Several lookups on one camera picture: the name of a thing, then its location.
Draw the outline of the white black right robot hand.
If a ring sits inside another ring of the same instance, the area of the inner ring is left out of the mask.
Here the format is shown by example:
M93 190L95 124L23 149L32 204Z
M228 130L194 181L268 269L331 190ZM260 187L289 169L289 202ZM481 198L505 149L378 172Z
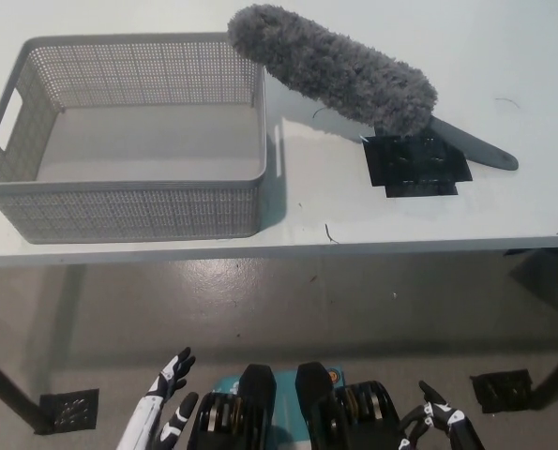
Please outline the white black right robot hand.
M418 382L425 402L407 413L399 424L405 440L400 449L416 449L420 438L431 428L441 430L450 447L458 450L484 449L471 420L462 410L452 407L435 389L424 381Z

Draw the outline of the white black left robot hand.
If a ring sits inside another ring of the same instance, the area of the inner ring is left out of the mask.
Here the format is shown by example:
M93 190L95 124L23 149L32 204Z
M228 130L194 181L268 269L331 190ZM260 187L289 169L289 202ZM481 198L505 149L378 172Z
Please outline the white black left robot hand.
M197 405L199 395L189 392L171 418L162 425L160 417L174 393L187 384L185 377L194 362L195 356L191 354L191 348L186 347L159 372L129 418L116 446L118 450L174 449Z

